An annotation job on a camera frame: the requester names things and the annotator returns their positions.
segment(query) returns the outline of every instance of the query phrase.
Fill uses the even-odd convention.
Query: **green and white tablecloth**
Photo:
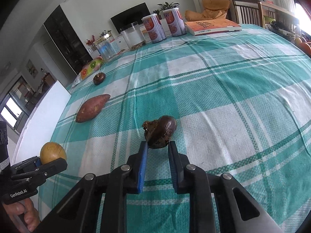
[[[39,189],[41,218],[86,173],[111,172],[144,140],[145,120],[171,115],[178,151],[208,173],[230,172],[285,232],[311,209],[311,59],[255,25],[169,37],[127,52],[77,85],[52,136],[68,168]],[[111,99],[76,123],[87,99]],[[150,150],[144,191],[127,198],[128,232],[189,230],[189,196],[174,193],[167,148]]]

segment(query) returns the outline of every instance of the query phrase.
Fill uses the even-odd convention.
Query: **black cabinet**
[[[44,26],[76,74],[81,72],[82,67],[90,62],[92,57],[78,38],[60,6],[48,17]]]

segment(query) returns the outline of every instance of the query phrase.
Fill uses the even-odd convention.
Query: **orange armchair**
[[[230,0],[202,0],[205,10],[202,13],[186,10],[185,18],[187,21],[212,20],[226,18],[230,7]]]

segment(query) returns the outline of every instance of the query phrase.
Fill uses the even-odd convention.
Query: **framed picture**
[[[33,78],[36,78],[38,70],[35,68],[31,60],[28,60],[26,68]]]

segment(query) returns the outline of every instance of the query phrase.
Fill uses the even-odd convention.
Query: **can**
[[[164,10],[163,14],[172,36],[176,37],[187,33],[185,24],[179,13],[179,8]]]
[[[162,24],[157,14],[152,14],[142,18],[149,37],[153,43],[158,43],[166,39]]]

